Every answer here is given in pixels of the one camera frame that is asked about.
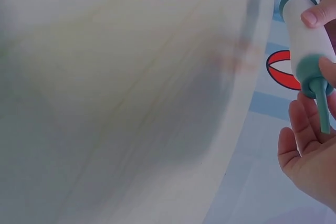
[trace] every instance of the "wooden surface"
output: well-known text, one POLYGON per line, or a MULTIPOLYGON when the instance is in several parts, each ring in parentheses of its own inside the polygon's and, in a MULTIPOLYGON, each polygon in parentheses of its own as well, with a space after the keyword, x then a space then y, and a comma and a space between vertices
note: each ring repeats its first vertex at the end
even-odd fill
POLYGON ((273 0, 0 3, 0 223, 202 223, 273 0))

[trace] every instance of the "cartoon print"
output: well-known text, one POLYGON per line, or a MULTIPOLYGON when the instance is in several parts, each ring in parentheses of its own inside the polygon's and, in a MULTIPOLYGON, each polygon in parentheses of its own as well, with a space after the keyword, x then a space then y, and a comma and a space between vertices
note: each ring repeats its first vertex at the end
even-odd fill
POLYGON ((278 51, 270 55, 266 61, 266 69, 273 80, 281 86, 291 90, 301 90, 300 83, 295 79, 290 69, 289 50, 278 51))

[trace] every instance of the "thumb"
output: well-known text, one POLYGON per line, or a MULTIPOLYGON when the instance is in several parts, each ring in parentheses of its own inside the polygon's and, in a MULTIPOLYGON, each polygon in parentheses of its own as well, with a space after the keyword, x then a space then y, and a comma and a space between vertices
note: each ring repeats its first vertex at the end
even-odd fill
POLYGON ((328 58, 321 58, 319 66, 324 78, 335 88, 336 87, 336 63, 332 63, 328 58))
POLYGON ((336 19, 336 5, 323 0, 301 14, 301 20, 310 28, 324 26, 334 19, 336 19))

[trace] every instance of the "white cylinder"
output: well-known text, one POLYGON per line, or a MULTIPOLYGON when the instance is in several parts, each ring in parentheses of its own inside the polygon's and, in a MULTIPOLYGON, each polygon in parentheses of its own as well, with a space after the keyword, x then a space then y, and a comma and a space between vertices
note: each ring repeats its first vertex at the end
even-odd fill
POLYGON ((335 52, 324 26, 308 28, 301 20, 301 14, 314 5, 311 0, 289 0, 283 7, 282 15, 289 33, 290 62, 295 78, 299 62, 308 55, 324 55, 336 62, 335 52))

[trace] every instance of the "printed pattern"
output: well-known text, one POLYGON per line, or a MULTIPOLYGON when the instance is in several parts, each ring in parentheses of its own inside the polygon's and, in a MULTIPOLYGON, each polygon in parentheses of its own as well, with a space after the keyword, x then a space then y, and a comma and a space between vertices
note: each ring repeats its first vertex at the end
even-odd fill
POLYGON ((291 72, 288 35, 279 18, 278 4, 276 0, 265 66, 204 224, 336 223, 335 214, 299 191, 278 165, 277 134, 290 126, 288 106, 300 90, 291 72))

